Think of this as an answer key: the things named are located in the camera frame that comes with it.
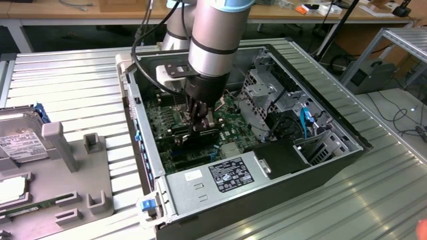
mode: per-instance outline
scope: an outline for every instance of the circuit board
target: circuit board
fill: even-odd
[[[188,129],[189,114],[187,113],[185,103],[180,99],[176,99],[175,96],[172,96],[169,103],[165,105],[161,104],[159,98],[157,100],[145,102],[147,117],[167,174],[225,159],[229,155],[224,154],[224,145],[225,147],[229,144],[231,146],[236,146],[237,150],[235,149],[233,153],[243,153],[247,147],[257,144],[251,126],[248,126],[240,110],[233,104],[233,97],[225,94],[223,103],[217,102],[215,107],[217,110],[213,113],[213,117],[217,120],[223,119],[223,122],[220,127],[208,133],[212,136],[217,136],[217,138],[207,144],[197,144],[191,149],[173,149],[171,138],[179,134],[184,134],[183,132]]]

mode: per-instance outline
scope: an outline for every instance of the aluminum profile table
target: aluminum profile table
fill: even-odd
[[[411,82],[419,77],[422,72],[427,69],[427,29],[424,28],[382,28],[378,32],[374,40],[368,44],[364,52],[362,53],[358,61],[351,68],[344,72],[340,80],[346,86],[355,76],[360,64],[368,59],[371,52],[375,51],[376,46],[382,39],[388,39],[395,46],[403,48],[410,54],[412,54],[422,62],[422,69],[407,80],[407,87]]]
[[[371,152],[328,183],[203,237],[211,239],[416,239],[427,217],[426,159],[407,145],[302,48],[272,44],[324,98],[374,145]],[[20,54],[8,65],[7,106],[36,100],[52,121],[63,121],[71,141],[85,133],[105,136],[115,214],[45,239],[152,239],[139,227],[135,202],[143,193],[121,107],[115,55],[129,48]],[[140,51],[157,51],[153,46]]]

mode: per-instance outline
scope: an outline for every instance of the warning label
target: warning label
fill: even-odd
[[[47,153],[45,146],[35,132],[13,136],[1,136],[0,148],[13,160]]]
[[[208,170],[221,193],[255,182],[240,157],[209,166]]]

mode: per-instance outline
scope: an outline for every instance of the workbench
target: workbench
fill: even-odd
[[[374,148],[323,187],[232,224],[203,239],[416,239],[427,217],[426,158],[342,87],[295,42],[271,44],[360,131]],[[159,51],[144,46],[137,51]],[[68,141],[87,133],[105,136],[115,214],[45,239],[152,239],[139,227],[136,199],[143,194],[121,104],[115,55],[129,48],[21,53],[0,62],[1,102],[7,107],[39,101],[51,120],[61,121]]]
[[[139,25],[145,12],[101,12],[97,0],[73,0],[73,3],[93,3],[87,7],[88,11],[81,11],[73,7],[60,4],[57,0],[36,0],[33,3],[13,2],[7,11],[9,19],[0,19],[0,26],[5,26],[21,53],[32,53],[33,48],[27,38],[23,26],[64,26],[64,25]],[[151,14],[149,24],[157,24],[165,17],[169,9],[165,7],[165,0],[155,1],[155,8]],[[330,33],[338,26],[344,16],[331,14],[326,23],[334,24]],[[412,19],[423,18],[422,15],[411,14]],[[324,16],[320,14],[302,15],[294,9],[278,6],[253,5],[251,8],[248,23],[256,24],[320,24]],[[347,24],[408,24],[412,20],[408,17],[375,17],[356,7],[347,19]],[[323,40],[324,47],[331,34]]]

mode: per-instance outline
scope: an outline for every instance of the motherboard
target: motherboard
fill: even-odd
[[[236,101],[232,94],[224,94],[213,112],[219,127],[200,133],[192,142],[187,141],[187,146],[180,142],[189,134],[191,117],[185,98],[159,92],[156,98],[144,103],[167,174],[231,158],[257,144],[252,126],[240,114]]]

